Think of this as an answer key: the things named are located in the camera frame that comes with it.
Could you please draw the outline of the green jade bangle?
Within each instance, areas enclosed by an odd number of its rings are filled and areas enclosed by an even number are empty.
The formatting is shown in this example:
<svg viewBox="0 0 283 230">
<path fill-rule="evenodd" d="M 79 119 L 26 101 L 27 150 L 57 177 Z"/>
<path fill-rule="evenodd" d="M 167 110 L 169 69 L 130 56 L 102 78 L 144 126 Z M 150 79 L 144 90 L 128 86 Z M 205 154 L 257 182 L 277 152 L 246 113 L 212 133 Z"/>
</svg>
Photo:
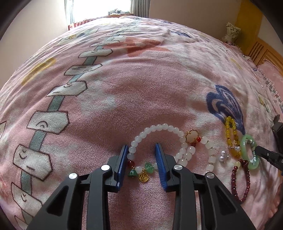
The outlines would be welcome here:
<svg viewBox="0 0 283 230">
<path fill-rule="evenodd" d="M 248 157 L 247 152 L 247 146 L 250 145 L 251 151 L 252 151 L 252 158 Z M 254 140 L 254 138 L 250 134 L 245 134 L 240 142 L 240 148 L 241 148 L 241 156 L 242 159 L 248 161 L 248 169 L 249 170 L 255 170 L 259 166 L 259 156 L 255 153 L 255 148 L 257 147 L 257 142 Z"/>
</svg>

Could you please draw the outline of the pearl cluster charm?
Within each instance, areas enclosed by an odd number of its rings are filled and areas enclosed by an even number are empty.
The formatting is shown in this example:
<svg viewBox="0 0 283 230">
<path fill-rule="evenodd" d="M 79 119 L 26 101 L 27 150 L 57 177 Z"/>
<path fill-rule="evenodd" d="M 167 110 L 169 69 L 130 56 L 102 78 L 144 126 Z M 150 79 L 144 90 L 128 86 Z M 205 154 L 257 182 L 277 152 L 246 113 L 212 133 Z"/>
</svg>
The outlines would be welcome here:
<svg viewBox="0 0 283 230">
<path fill-rule="evenodd" d="M 219 161 L 225 163 L 229 158 L 229 153 L 225 150 L 222 150 L 219 156 Z"/>
</svg>

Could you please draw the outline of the pink pillow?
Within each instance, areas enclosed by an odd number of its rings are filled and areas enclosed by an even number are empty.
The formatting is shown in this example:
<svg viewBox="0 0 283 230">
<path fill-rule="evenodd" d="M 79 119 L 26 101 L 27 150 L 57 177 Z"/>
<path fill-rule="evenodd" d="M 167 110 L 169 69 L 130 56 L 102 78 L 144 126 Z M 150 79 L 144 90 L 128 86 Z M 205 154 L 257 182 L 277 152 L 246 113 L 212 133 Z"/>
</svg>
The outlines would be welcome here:
<svg viewBox="0 0 283 230">
<path fill-rule="evenodd" d="M 267 88 L 278 101 L 279 105 L 282 105 L 282 74 L 277 67 L 267 60 L 259 65 L 258 69 L 263 75 Z"/>
</svg>

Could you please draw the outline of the pink patterned blanket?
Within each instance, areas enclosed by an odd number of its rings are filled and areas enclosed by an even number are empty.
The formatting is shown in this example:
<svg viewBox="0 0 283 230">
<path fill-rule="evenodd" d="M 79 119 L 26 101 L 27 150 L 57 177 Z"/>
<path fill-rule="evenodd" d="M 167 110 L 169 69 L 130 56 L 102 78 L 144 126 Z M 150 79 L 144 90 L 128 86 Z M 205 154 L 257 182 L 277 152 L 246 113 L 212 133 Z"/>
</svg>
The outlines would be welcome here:
<svg viewBox="0 0 283 230">
<path fill-rule="evenodd" d="M 26 229 L 70 173 L 92 172 L 123 145 L 137 172 L 155 163 L 160 143 L 230 188 L 242 137 L 276 151 L 281 114 L 237 47 L 163 20 L 94 20 L 39 49 L 1 89 L 3 217 Z"/>
</svg>

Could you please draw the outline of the dried flower bouquet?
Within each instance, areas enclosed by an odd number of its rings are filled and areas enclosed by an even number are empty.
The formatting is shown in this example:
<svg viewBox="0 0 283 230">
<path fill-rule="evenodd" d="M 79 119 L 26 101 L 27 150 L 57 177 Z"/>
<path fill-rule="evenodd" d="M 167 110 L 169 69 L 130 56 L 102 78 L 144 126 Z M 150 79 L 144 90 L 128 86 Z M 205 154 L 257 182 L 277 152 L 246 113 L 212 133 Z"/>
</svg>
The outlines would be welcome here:
<svg viewBox="0 0 283 230">
<path fill-rule="evenodd" d="M 228 22 L 226 24 L 226 34 L 224 37 L 222 37 L 222 41 L 232 45 L 237 40 L 240 32 L 241 32 L 241 29 L 239 27 L 236 27 L 230 22 Z"/>
</svg>

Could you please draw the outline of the wooden headboard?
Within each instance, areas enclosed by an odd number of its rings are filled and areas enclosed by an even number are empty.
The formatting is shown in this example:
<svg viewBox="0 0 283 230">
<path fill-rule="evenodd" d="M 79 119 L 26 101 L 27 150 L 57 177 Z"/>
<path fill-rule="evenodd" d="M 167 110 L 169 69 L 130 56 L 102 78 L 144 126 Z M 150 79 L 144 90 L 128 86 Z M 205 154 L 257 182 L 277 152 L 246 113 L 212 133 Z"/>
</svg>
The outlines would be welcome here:
<svg viewBox="0 0 283 230">
<path fill-rule="evenodd" d="M 258 66 L 265 60 L 282 65 L 282 41 L 274 27 L 252 1 L 241 1 L 236 19 L 241 29 L 236 44 Z"/>
</svg>

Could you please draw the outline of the wooden windowsill desk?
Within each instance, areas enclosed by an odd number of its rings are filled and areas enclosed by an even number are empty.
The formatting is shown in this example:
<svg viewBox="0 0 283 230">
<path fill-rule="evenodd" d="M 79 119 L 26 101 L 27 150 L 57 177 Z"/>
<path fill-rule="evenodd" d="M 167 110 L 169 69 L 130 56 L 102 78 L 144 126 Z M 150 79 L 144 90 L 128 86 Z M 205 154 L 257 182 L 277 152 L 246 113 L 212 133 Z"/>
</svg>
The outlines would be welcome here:
<svg viewBox="0 0 283 230">
<path fill-rule="evenodd" d="M 125 14 L 112 14 L 112 15 L 108 15 L 108 16 L 104 16 L 105 18 L 119 18 L 122 16 L 133 16 L 132 13 L 125 13 Z"/>
</svg>

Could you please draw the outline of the grey curtain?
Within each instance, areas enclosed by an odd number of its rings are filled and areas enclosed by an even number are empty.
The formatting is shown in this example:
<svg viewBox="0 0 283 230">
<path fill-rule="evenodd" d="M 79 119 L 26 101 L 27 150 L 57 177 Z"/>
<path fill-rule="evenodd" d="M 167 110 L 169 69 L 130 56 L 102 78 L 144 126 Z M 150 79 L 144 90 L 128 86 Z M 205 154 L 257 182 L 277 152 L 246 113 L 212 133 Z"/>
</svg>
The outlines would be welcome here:
<svg viewBox="0 0 283 230">
<path fill-rule="evenodd" d="M 149 17 L 150 0 L 131 0 L 131 11 L 134 16 Z"/>
</svg>

